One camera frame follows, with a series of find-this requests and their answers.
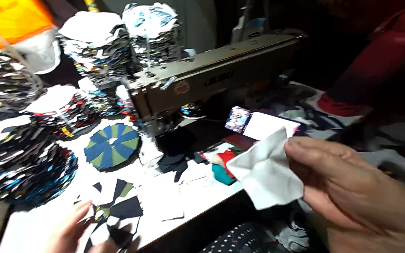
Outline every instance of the hand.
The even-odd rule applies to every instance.
[[[293,137],[284,146],[303,200],[328,221],[331,252],[405,250],[405,188],[339,143]]]
[[[45,253],[75,253],[78,240],[87,227],[94,221],[79,222],[88,213],[92,206],[91,201],[79,202],[75,205],[75,212],[62,221],[54,230],[49,239]],[[139,239],[132,242],[129,252],[135,252],[139,244]],[[112,241],[106,241],[96,245],[89,250],[89,253],[116,253],[118,247]]]

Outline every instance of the sewing machine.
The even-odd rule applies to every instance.
[[[268,34],[138,72],[128,91],[143,129],[156,136],[174,128],[171,114],[256,80],[273,80],[290,65],[298,38]]]

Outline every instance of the blue and green fabric circle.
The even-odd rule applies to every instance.
[[[130,126],[117,123],[90,137],[84,149],[87,162],[98,170],[111,168],[126,161],[137,149],[139,136]]]

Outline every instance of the teal fabric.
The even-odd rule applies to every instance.
[[[230,178],[230,176],[226,174],[225,169],[220,165],[212,164],[212,172],[217,181],[222,182],[227,186],[232,185],[237,181],[235,178]]]

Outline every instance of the smartphone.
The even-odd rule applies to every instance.
[[[225,127],[246,137],[261,141],[282,127],[285,127],[287,137],[302,135],[304,124],[271,116],[262,112],[234,106],[231,110]]]

